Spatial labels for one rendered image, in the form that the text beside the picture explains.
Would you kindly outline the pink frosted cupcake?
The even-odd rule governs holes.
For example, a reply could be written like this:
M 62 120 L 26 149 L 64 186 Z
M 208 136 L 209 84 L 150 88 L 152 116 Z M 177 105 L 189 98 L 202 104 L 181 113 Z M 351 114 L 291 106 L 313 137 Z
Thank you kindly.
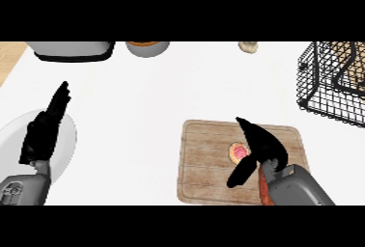
M 249 149 L 242 143 L 231 143 L 227 150 L 228 160 L 237 164 L 245 156 L 251 153 Z

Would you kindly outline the wooden cutting board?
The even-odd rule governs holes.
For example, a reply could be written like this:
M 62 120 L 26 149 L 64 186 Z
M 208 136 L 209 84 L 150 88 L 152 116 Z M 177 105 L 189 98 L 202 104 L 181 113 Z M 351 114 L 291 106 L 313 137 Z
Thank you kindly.
M 242 143 L 248 147 L 237 123 L 187 120 L 181 126 L 181 150 L 177 197 L 197 205 L 246 205 L 261 203 L 260 176 L 254 172 L 246 182 L 233 188 L 226 180 L 234 164 L 228 147 Z

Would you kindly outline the grey pot with orange contents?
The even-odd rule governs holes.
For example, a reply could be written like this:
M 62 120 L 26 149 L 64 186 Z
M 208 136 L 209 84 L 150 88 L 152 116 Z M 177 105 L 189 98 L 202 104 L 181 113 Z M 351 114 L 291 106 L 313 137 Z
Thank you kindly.
M 166 50 L 169 43 L 166 41 L 127 41 L 125 45 L 137 57 L 150 58 Z

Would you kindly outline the white round plate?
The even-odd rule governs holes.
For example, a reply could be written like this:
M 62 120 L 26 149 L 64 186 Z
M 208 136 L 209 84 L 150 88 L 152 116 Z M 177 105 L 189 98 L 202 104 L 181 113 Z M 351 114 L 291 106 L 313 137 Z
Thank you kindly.
M 17 116 L 0 129 L 0 182 L 7 176 L 35 173 L 29 165 L 19 164 L 20 147 L 26 133 L 26 125 L 33 120 L 41 109 Z M 76 145 L 76 128 L 67 115 L 63 115 L 59 128 L 59 137 L 50 159 L 51 182 L 56 182 L 66 169 Z

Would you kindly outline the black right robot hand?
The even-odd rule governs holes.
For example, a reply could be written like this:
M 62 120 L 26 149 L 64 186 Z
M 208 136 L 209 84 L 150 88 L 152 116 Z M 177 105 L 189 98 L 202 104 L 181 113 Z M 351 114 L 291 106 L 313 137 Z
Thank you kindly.
M 265 182 L 271 182 L 274 176 L 288 164 L 288 153 L 276 137 L 254 123 L 236 118 L 243 131 L 251 153 L 240 159 L 226 181 L 228 188 L 242 185 L 257 169 L 262 165 Z

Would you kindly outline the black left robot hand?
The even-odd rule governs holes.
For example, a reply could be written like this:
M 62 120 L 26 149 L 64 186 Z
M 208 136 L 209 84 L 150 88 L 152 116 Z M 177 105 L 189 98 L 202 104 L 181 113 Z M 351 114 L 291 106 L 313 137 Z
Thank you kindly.
M 26 133 L 20 146 L 19 164 L 28 165 L 32 161 L 47 161 L 53 155 L 60 120 L 69 103 L 67 83 L 62 82 L 51 97 L 45 111 L 41 111 L 26 125 Z

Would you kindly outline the beige garlic bulb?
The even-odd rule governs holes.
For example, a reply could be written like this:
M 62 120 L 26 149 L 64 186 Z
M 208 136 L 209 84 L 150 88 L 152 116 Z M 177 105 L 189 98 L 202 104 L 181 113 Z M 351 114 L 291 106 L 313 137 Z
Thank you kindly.
M 258 43 L 255 41 L 240 41 L 237 46 L 245 53 L 254 54 L 257 52 Z

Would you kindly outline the grey appliance with black base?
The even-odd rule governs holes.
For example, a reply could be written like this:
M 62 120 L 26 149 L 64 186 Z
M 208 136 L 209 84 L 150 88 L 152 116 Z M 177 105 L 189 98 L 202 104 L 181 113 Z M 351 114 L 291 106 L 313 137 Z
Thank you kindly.
M 98 62 L 110 57 L 113 41 L 28 41 L 41 61 L 59 63 Z

